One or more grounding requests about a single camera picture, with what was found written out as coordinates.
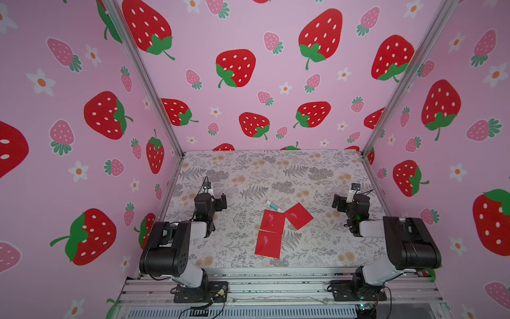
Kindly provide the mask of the red envelope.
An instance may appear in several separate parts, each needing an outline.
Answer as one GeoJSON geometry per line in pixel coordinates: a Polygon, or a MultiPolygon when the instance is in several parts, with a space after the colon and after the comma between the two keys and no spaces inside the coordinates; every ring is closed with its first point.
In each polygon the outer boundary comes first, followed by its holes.
{"type": "Polygon", "coordinates": [[[265,210],[260,225],[260,230],[271,233],[283,234],[286,223],[286,217],[284,214],[265,210]]]}
{"type": "Polygon", "coordinates": [[[289,208],[284,215],[296,230],[300,230],[313,220],[313,216],[301,203],[289,208]]]}
{"type": "Polygon", "coordinates": [[[282,234],[259,231],[256,242],[255,254],[279,259],[282,248],[282,234]]]}

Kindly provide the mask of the green white glue stick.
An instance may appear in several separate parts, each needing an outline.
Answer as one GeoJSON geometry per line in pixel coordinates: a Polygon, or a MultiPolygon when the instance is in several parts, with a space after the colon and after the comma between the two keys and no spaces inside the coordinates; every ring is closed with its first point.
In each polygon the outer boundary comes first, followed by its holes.
{"type": "Polygon", "coordinates": [[[274,211],[277,211],[277,212],[282,212],[282,210],[276,206],[274,203],[272,203],[271,201],[267,201],[266,202],[267,205],[269,205],[274,211]]]}

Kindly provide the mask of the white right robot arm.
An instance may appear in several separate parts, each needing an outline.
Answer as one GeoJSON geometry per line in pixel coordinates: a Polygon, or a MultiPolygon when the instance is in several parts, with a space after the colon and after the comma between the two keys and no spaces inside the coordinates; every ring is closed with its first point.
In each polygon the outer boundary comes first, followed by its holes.
{"type": "Polygon", "coordinates": [[[362,288],[382,288],[385,283],[406,273],[440,268],[442,257],[434,239],[421,218],[385,216],[371,219],[370,198],[356,191],[343,197],[334,195],[332,207],[347,215],[347,226],[352,235],[385,241],[386,253],[370,265],[355,271],[349,286],[354,291],[362,288]]]}

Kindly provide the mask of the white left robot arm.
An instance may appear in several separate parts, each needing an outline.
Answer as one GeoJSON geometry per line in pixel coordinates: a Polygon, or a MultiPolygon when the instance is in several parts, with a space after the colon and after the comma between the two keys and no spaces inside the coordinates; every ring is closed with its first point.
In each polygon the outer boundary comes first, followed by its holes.
{"type": "Polygon", "coordinates": [[[227,198],[215,198],[210,193],[198,194],[190,221],[156,222],[152,227],[142,256],[139,271],[157,279],[170,276],[185,288],[200,288],[207,284],[206,272],[189,262],[189,249],[194,239],[205,239],[216,230],[216,212],[227,208],[227,198]]]}

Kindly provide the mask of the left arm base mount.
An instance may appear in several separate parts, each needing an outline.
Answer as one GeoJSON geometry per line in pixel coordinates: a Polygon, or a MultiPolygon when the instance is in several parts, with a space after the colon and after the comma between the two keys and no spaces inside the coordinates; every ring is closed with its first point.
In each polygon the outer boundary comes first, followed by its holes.
{"type": "Polygon", "coordinates": [[[227,294],[227,281],[213,281],[202,284],[199,288],[187,288],[178,284],[175,287],[173,301],[177,304],[209,303],[212,300],[215,303],[222,303],[227,294]]]}

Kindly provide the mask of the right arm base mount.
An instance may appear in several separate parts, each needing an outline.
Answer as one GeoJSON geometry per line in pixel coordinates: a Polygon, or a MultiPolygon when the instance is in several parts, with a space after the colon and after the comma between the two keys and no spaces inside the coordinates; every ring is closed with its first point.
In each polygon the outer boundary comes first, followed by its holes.
{"type": "Polygon", "coordinates": [[[337,302],[380,302],[387,297],[382,286],[367,284],[364,279],[355,275],[351,280],[332,280],[327,287],[337,302]]]}

